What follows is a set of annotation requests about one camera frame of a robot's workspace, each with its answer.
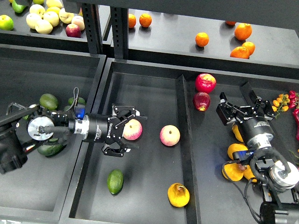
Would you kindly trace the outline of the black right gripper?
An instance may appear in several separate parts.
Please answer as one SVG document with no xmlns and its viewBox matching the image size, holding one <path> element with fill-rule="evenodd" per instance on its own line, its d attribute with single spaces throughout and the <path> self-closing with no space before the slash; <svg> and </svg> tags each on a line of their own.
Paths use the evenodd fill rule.
<svg viewBox="0 0 299 224">
<path fill-rule="evenodd" d="M 240 107 L 228 102 L 224 92 L 220 93 L 220 102 L 216 112 L 224 126 L 237 121 L 238 130 L 245 145 L 253 149 L 271 147 L 274 131 L 269 124 L 276 113 L 268 100 L 258 97 L 253 90 L 249 91 L 249 105 L 255 114 L 245 114 Z"/>
</svg>

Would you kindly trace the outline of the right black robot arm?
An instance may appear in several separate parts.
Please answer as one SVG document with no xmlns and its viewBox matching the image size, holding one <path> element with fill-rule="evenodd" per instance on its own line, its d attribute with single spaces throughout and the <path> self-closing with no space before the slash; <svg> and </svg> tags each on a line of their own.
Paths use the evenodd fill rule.
<svg viewBox="0 0 299 224">
<path fill-rule="evenodd" d="M 228 168 L 245 167 L 259 184 L 263 202 L 256 213 L 248 200 L 247 190 L 241 192 L 245 203 L 259 224 L 297 224 L 299 222 L 299 171 L 276 150 L 271 141 L 274 132 L 269 121 L 275 113 L 268 100 L 262 100 L 253 91 L 243 91 L 247 106 L 231 104 L 225 93 L 220 94 L 216 112 L 224 125 L 234 123 L 245 143 L 246 150 L 232 153 L 233 159 L 222 165 L 222 173 L 235 183 Z"/>
</svg>

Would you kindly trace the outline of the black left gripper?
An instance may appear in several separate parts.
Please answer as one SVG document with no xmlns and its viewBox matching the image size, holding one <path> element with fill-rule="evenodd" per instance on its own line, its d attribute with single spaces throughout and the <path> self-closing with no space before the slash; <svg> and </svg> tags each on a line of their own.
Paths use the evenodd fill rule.
<svg viewBox="0 0 299 224">
<path fill-rule="evenodd" d="M 123 142 L 124 126 L 132 119 L 148 119 L 134 106 L 112 104 L 112 115 L 86 114 L 84 142 L 104 143 L 102 152 L 107 156 L 123 157 L 132 149 L 139 149 L 134 143 Z"/>
</svg>

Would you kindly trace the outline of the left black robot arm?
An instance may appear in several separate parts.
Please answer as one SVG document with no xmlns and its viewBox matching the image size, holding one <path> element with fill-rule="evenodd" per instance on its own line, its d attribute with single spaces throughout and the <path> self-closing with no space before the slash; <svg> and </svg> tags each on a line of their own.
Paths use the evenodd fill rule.
<svg viewBox="0 0 299 224">
<path fill-rule="evenodd" d="M 104 155 L 122 157 L 137 145 L 123 141 L 125 125 L 143 118 L 134 106 L 112 105 L 112 114 L 86 113 L 78 104 L 79 89 L 73 90 L 73 102 L 66 111 L 48 109 L 39 104 L 25 107 L 11 103 L 0 118 L 0 172 L 22 168 L 28 154 L 42 146 L 67 145 L 68 136 L 78 134 L 84 142 L 102 143 Z"/>
</svg>

